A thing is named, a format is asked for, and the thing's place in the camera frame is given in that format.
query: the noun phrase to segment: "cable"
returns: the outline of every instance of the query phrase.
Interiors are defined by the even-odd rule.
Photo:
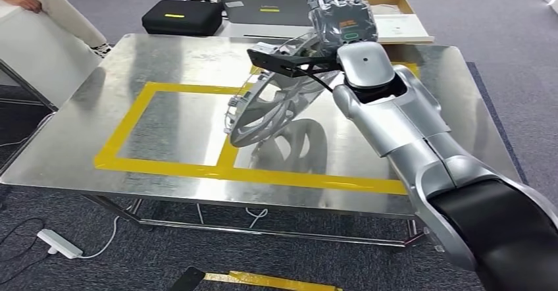
[[[304,73],[304,75],[312,78],[313,80],[316,80],[318,83],[320,83],[320,85],[324,86],[324,88],[326,88],[329,92],[333,92],[333,89],[330,86],[328,86],[325,82],[323,82],[320,78],[310,74],[309,72],[307,72],[306,70],[303,70],[300,67],[295,68],[295,70],[298,70],[299,72]]]
[[[370,8],[373,14],[401,14],[401,10],[399,10],[399,7],[396,5],[381,3],[378,5],[371,5]]]
[[[199,203],[196,203],[196,205],[197,205],[197,214],[199,215],[199,222],[200,222],[201,224],[205,224],[205,223],[203,222],[203,216],[202,216],[202,214],[201,214],[201,208],[199,207]]]
[[[129,206],[126,208],[126,210],[130,210],[132,208],[132,206]],[[115,236],[116,236],[116,231],[118,230],[118,219],[120,217],[115,217],[114,218],[114,222],[113,222],[113,234],[111,235],[111,238],[109,238],[109,241],[105,244],[105,247],[101,248],[101,250],[99,250],[99,252],[97,252],[94,255],[91,256],[78,256],[78,258],[80,259],[91,259],[91,258],[95,258],[98,255],[101,255],[105,250],[107,250],[107,248],[109,247],[109,245],[111,245],[111,243],[113,242]]]
[[[48,254],[45,255],[45,257],[42,257],[42,258],[40,258],[40,259],[37,259],[37,260],[33,261],[32,263],[30,263],[29,265],[27,265],[27,266],[21,268],[21,270],[19,270],[15,275],[13,275],[13,276],[11,276],[10,278],[8,278],[8,280],[0,282],[0,286],[2,286],[2,285],[4,285],[4,284],[6,284],[6,283],[8,283],[8,282],[10,282],[10,281],[12,281],[12,280],[14,280],[18,275],[20,275],[22,272],[24,272],[25,270],[27,270],[27,268],[31,267],[32,265],[35,265],[36,263],[39,263],[39,262],[41,262],[41,261],[47,259],[49,256],[50,256],[50,254],[48,253]]]
[[[18,229],[20,226],[22,226],[23,224],[25,224],[25,223],[27,223],[27,222],[29,222],[29,221],[34,221],[34,220],[37,220],[37,221],[40,221],[40,222],[41,222],[41,230],[42,230],[43,228],[45,228],[45,220],[43,220],[43,219],[41,219],[41,218],[32,217],[32,218],[30,218],[30,219],[23,220],[23,221],[19,222],[14,228],[12,228],[12,229],[8,232],[8,234],[6,234],[6,236],[4,236],[4,237],[0,240],[0,245],[2,245],[2,243],[3,243],[8,237],[10,237],[10,235],[11,235],[12,233],[14,233],[15,230]],[[31,245],[29,245],[24,251],[22,251],[21,253],[18,253],[17,255],[14,255],[14,256],[12,256],[12,257],[10,257],[10,258],[0,259],[0,263],[5,263],[5,262],[7,262],[7,261],[10,261],[10,260],[12,260],[12,259],[15,259],[15,258],[17,258],[17,257],[22,256],[22,255],[25,254],[27,251],[29,251],[29,250],[33,247],[33,245],[35,245],[35,243],[37,242],[37,239],[38,239],[38,237],[37,237],[37,236],[34,236],[33,242],[32,242]]]
[[[262,217],[265,217],[267,215],[267,209],[263,209],[259,215],[256,215],[252,212],[250,212],[250,210],[248,210],[248,208],[246,208],[246,213],[250,214],[251,216],[255,217],[254,221],[252,221],[252,224],[250,224],[250,228],[253,228],[254,225],[256,225],[256,222],[261,219]]]
[[[2,145],[0,145],[0,147],[9,146],[9,145],[16,145],[16,144],[21,144],[24,140],[27,140],[28,138],[29,138],[29,137],[24,138],[23,140],[20,140],[19,142],[2,144]]]
[[[19,234],[19,233],[16,233],[15,231],[16,231],[18,228],[20,228],[20,226],[22,226],[23,224],[25,224],[25,223],[27,223],[27,222],[29,222],[29,221],[35,221],[35,220],[40,221],[41,230],[42,230],[43,228],[45,228],[45,220],[43,220],[43,219],[41,219],[41,218],[39,218],[39,217],[32,217],[32,218],[30,218],[30,219],[23,220],[23,221],[19,222],[16,226],[14,226],[14,228],[12,228],[12,229],[8,232],[8,234],[6,234],[6,236],[4,236],[4,237],[0,240],[0,245],[1,245],[3,242],[5,242],[5,240],[6,240],[11,234],[16,234],[17,236],[30,237],[30,236],[27,236],[27,235],[21,235],[21,234]],[[22,252],[20,252],[20,253],[14,255],[14,256],[12,256],[12,257],[9,257],[9,258],[6,258],[6,259],[0,259],[0,263],[8,262],[8,261],[10,261],[10,260],[13,260],[13,259],[15,259],[15,258],[17,258],[17,257],[20,257],[20,256],[24,255],[25,253],[27,253],[28,251],[30,251],[31,248],[33,248],[33,246],[34,246],[35,243],[37,242],[37,239],[38,239],[38,237],[37,237],[37,236],[34,236],[33,242],[32,242],[27,248],[25,248],[25,250],[23,250]],[[4,285],[4,284],[6,284],[6,283],[8,283],[8,282],[10,282],[10,281],[12,281],[12,280],[15,279],[18,275],[20,275],[20,274],[23,273],[25,270],[27,270],[27,268],[31,267],[32,265],[35,265],[36,263],[39,263],[40,261],[45,260],[45,259],[46,259],[47,257],[49,257],[49,256],[50,256],[50,255],[47,254],[45,257],[42,257],[41,259],[38,259],[38,260],[36,260],[36,261],[33,261],[33,262],[30,263],[29,265],[23,267],[21,270],[19,270],[18,272],[16,272],[13,276],[11,276],[10,278],[8,278],[6,281],[0,282],[0,286],[1,286],[1,285]]]

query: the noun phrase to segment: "black case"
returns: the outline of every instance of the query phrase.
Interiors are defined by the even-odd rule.
[[[141,23],[149,34],[212,36],[222,24],[222,5],[200,1],[162,0]]]

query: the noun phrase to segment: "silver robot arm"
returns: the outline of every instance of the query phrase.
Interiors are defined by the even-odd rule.
[[[436,249],[476,271],[487,290],[558,290],[556,207],[451,137],[432,94],[374,42],[365,2],[308,1],[324,54],[345,73],[336,105],[390,161]]]

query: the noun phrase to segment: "power strip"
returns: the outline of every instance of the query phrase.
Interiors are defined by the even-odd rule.
[[[67,258],[74,259],[81,257],[81,255],[84,253],[81,249],[68,242],[65,238],[58,235],[53,230],[43,229],[37,233],[37,237],[51,246],[49,249],[49,253],[51,255],[60,252]]]

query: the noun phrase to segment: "sneaker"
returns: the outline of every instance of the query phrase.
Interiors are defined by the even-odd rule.
[[[112,47],[108,43],[105,43],[105,44],[97,46],[97,47],[92,47],[91,49],[93,50],[93,52],[95,54],[97,54],[99,57],[104,59],[109,54],[109,52],[112,50]]]

